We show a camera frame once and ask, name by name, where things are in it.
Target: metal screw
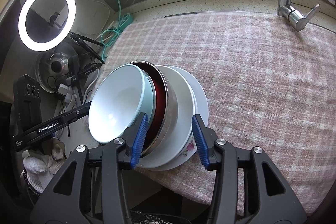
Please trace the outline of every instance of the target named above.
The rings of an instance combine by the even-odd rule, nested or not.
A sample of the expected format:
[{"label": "metal screw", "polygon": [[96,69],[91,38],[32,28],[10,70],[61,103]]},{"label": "metal screw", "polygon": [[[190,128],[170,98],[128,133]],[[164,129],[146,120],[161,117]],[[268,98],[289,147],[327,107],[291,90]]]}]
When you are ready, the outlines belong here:
[{"label": "metal screw", "polygon": [[226,144],[226,140],[224,140],[224,139],[217,139],[216,143],[218,143],[219,145],[225,145]]},{"label": "metal screw", "polygon": [[257,154],[261,154],[263,152],[263,149],[259,146],[256,146],[253,148],[253,151]]},{"label": "metal screw", "polygon": [[123,138],[116,138],[115,140],[114,140],[114,143],[115,144],[122,144],[124,142],[124,139]]},{"label": "metal screw", "polygon": [[85,145],[79,145],[79,146],[77,146],[76,151],[77,152],[84,152],[85,151]]}]

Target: faucet spout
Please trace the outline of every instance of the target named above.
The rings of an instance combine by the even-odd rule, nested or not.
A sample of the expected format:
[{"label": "faucet spout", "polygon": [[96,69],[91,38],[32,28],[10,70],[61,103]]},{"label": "faucet spout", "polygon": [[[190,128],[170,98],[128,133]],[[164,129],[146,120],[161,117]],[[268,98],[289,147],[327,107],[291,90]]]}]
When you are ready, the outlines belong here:
[{"label": "faucet spout", "polygon": [[309,20],[313,18],[315,13],[320,10],[320,5],[310,11],[307,16],[303,16],[298,10],[292,6],[292,0],[278,0],[277,15],[285,17],[296,31],[301,31],[307,25]]}]

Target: faucet handle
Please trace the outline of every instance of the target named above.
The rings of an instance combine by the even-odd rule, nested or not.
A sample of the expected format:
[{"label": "faucet handle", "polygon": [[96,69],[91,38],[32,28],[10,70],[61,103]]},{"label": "faucet handle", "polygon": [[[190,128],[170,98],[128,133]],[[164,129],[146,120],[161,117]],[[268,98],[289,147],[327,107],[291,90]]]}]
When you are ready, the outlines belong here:
[{"label": "faucet handle", "polygon": [[289,22],[296,31],[302,31],[319,10],[321,10],[321,7],[320,4],[317,4],[305,17],[298,10],[295,10],[289,15]]}]

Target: gloved hand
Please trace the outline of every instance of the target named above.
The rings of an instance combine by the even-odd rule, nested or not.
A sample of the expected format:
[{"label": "gloved hand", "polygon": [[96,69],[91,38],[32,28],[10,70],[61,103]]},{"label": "gloved hand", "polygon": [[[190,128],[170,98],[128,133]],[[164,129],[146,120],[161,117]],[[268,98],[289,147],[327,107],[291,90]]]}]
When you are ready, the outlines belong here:
[{"label": "gloved hand", "polygon": [[43,193],[53,176],[65,162],[64,151],[64,143],[54,139],[51,156],[32,150],[22,153],[27,180],[38,193]]}]

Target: blue gripper pad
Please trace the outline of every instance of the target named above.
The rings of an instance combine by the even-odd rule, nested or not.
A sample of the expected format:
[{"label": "blue gripper pad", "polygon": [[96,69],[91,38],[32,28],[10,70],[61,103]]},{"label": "blue gripper pad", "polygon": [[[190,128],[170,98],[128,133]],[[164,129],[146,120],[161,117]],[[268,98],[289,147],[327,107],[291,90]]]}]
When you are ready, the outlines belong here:
[{"label": "blue gripper pad", "polygon": [[130,160],[130,165],[132,169],[134,169],[135,166],[139,163],[147,131],[148,131],[148,116],[147,114],[145,114],[142,118],[138,133],[133,143],[132,156]]},{"label": "blue gripper pad", "polygon": [[197,146],[197,151],[199,154],[199,159],[201,160],[201,163],[204,165],[204,167],[208,169],[210,167],[209,149],[204,139],[204,135],[200,129],[200,125],[198,124],[198,121],[195,116],[192,117],[191,125]]}]

